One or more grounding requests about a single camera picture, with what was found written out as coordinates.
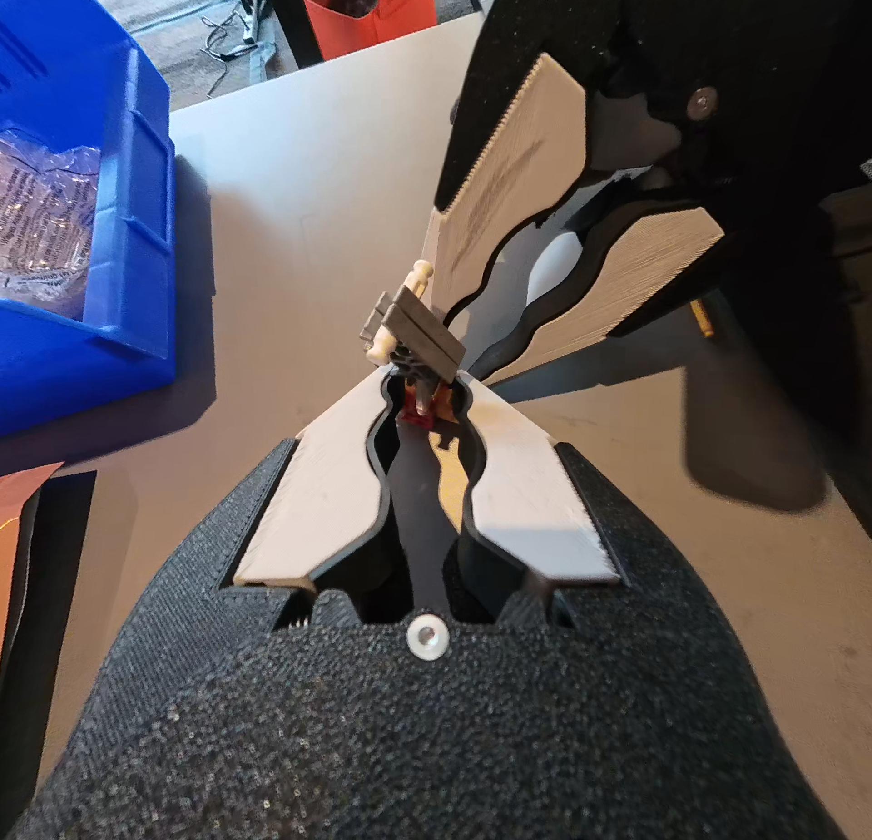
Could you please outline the white toy rod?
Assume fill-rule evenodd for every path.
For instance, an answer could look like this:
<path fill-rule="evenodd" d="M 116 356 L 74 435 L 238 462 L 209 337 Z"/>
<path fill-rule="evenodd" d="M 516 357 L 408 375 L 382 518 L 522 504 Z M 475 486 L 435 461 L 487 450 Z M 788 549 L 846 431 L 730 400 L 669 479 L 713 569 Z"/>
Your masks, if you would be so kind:
<path fill-rule="evenodd" d="M 407 275 L 404 286 L 411 294 L 421 300 L 427 290 L 429 280 L 433 275 L 432 265 L 420 259 L 415 262 Z M 393 300 L 388 293 L 383 292 L 376 302 L 360 337 L 365 343 L 366 358 L 375 366 L 386 366 L 390 362 L 391 353 L 398 345 L 398 339 L 386 325 L 387 311 L 393 306 Z"/>

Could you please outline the orange toy package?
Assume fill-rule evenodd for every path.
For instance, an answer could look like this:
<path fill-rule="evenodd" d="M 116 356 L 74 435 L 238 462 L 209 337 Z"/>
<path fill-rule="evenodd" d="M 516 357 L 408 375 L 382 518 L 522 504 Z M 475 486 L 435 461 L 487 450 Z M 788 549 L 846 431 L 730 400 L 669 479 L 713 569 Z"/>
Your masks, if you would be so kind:
<path fill-rule="evenodd" d="M 63 466 L 45 464 L 1 477 L 1 635 L 2 671 L 24 613 L 30 567 L 30 542 L 39 496 Z"/>

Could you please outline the clear bag of parts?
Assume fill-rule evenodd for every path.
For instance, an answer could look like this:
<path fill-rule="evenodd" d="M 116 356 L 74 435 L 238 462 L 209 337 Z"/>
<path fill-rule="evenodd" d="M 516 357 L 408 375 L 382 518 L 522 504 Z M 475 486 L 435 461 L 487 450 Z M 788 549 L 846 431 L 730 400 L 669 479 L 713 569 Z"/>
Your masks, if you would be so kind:
<path fill-rule="evenodd" d="M 93 243 L 101 153 L 53 152 L 1 133 L 1 298 L 79 321 Z"/>

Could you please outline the dark flat folder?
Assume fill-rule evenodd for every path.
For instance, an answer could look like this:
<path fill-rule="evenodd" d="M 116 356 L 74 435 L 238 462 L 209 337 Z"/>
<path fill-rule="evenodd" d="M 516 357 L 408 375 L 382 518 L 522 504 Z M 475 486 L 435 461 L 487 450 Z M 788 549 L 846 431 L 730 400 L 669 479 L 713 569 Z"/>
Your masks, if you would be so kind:
<path fill-rule="evenodd" d="M 95 480 L 54 474 L 40 492 L 24 613 L 1 676 L 2 835 L 36 789 Z"/>

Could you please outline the blue plastic bin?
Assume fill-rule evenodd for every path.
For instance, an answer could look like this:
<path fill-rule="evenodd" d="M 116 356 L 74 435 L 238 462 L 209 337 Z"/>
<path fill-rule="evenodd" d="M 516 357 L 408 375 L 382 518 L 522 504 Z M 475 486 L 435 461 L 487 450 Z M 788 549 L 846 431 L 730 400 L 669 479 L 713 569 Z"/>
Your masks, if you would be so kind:
<path fill-rule="evenodd" d="M 81 321 L 2 300 L 2 435 L 162 387 L 175 363 L 169 89 L 96 0 L 1 0 L 1 121 L 100 152 Z"/>

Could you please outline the black dimpled pad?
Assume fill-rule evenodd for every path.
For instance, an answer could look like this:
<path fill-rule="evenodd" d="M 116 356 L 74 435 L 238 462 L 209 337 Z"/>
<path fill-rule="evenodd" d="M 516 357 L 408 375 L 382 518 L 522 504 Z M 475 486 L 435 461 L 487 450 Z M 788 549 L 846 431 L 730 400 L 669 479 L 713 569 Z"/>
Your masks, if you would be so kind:
<path fill-rule="evenodd" d="M 725 378 L 688 376 L 685 463 L 702 486 L 781 511 L 829 477 L 870 534 L 871 187 L 777 224 L 720 278 L 710 345 Z"/>

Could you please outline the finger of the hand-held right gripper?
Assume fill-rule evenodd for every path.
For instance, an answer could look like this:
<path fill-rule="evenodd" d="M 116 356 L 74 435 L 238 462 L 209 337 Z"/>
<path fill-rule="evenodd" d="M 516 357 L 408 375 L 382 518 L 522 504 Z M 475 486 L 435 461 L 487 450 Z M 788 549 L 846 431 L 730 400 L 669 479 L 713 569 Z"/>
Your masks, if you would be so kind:
<path fill-rule="evenodd" d="M 725 236 L 698 205 L 623 205 L 590 229 L 572 268 L 528 299 L 470 366 L 494 384 L 605 340 Z"/>
<path fill-rule="evenodd" d="M 583 174 L 587 104 L 553 56 L 539 56 L 447 207 L 431 213 L 431 311 L 449 325 L 486 281 L 500 244 L 556 207 Z"/>

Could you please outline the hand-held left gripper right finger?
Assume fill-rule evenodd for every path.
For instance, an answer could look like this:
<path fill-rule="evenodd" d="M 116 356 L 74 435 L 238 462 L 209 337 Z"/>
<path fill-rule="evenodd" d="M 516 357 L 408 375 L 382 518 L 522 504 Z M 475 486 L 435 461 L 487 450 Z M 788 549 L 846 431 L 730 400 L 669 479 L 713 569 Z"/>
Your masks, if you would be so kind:
<path fill-rule="evenodd" d="M 482 606 L 526 588 L 613 586 L 620 571 L 554 438 L 465 371 L 455 381 L 467 478 L 457 551 L 461 581 Z"/>

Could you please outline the black furniture leg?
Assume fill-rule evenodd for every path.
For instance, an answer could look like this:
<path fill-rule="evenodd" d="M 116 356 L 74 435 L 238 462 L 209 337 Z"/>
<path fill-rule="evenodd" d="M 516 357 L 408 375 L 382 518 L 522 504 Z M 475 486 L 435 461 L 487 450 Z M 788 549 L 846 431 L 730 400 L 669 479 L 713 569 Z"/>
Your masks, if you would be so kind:
<path fill-rule="evenodd" d="M 271 0 L 299 69 L 324 62 L 305 0 Z"/>

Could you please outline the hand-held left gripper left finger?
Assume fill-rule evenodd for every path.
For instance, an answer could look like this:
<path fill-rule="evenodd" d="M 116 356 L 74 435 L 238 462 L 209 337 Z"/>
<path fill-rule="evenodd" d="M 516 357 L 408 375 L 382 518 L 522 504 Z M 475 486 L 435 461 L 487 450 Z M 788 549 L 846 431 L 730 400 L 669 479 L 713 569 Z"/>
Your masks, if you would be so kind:
<path fill-rule="evenodd" d="M 314 587 L 376 533 L 384 478 L 367 444 L 388 410 L 389 367 L 370 373 L 296 436 L 234 573 L 237 586 Z"/>

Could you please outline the grey toy connector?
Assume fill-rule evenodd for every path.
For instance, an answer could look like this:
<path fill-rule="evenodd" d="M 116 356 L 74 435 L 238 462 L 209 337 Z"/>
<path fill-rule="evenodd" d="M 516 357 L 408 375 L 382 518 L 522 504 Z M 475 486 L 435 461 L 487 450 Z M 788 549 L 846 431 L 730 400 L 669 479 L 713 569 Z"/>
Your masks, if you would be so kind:
<path fill-rule="evenodd" d="M 392 297 L 380 295 L 359 336 L 371 362 L 397 366 L 430 384 L 453 383 L 465 354 L 464 345 L 405 285 Z"/>

